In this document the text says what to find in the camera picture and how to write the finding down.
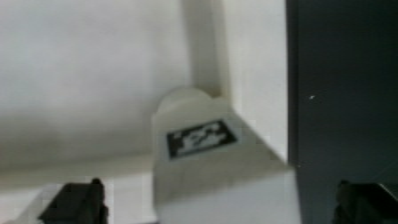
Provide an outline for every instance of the black panel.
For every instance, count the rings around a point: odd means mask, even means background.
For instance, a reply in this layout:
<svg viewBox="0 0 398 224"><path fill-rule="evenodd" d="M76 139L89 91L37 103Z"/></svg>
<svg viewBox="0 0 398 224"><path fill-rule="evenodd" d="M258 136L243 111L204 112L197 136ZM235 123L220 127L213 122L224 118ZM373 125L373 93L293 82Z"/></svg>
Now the black panel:
<svg viewBox="0 0 398 224"><path fill-rule="evenodd" d="M304 224L336 186L398 182L398 1L290 0L290 153Z"/></svg>

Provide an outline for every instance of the white surface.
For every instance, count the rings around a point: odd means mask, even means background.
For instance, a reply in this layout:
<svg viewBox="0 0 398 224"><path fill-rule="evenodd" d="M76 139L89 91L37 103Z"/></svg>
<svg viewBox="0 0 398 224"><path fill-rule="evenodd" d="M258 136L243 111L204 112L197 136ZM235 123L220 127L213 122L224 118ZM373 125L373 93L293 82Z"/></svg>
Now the white surface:
<svg viewBox="0 0 398 224"><path fill-rule="evenodd" d="M162 96L217 92L213 36L210 1L0 1L0 169L147 151Z"/></svg>
<svg viewBox="0 0 398 224"><path fill-rule="evenodd" d="M288 158L286 2L213 0L224 96Z"/></svg>
<svg viewBox="0 0 398 224"><path fill-rule="evenodd" d="M224 100L197 96L192 99L188 95L190 101L176 104L171 110L160 108L153 117L160 223L300 223L295 170L258 139ZM238 141L171 159L167 134L220 119ZM199 144L213 135L226 133L204 134ZM192 134L181 136L185 142Z"/></svg>
<svg viewBox="0 0 398 224"><path fill-rule="evenodd" d="M108 223L151 223L151 164L149 156L126 157L0 175L0 224L32 224L62 184L92 177L105 183Z"/></svg>

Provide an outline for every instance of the white wall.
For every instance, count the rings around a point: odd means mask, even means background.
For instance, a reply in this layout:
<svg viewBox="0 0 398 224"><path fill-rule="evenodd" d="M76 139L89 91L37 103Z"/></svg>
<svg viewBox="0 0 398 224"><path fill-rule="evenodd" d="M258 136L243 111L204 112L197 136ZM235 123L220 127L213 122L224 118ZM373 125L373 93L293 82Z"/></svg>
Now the white wall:
<svg viewBox="0 0 398 224"><path fill-rule="evenodd" d="M238 114L288 158L286 6L283 0L213 0L224 84Z"/></svg>
<svg viewBox="0 0 398 224"><path fill-rule="evenodd" d="M219 93L210 1L0 1L0 169L149 149L162 96Z"/></svg>

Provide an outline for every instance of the dark door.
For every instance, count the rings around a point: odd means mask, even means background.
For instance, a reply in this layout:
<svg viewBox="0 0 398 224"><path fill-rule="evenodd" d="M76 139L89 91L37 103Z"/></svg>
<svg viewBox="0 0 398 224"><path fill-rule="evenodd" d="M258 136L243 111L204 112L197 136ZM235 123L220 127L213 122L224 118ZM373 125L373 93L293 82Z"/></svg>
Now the dark door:
<svg viewBox="0 0 398 224"><path fill-rule="evenodd" d="M288 0L290 160L304 224L336 186L398 182L398 1Z"/></svg>

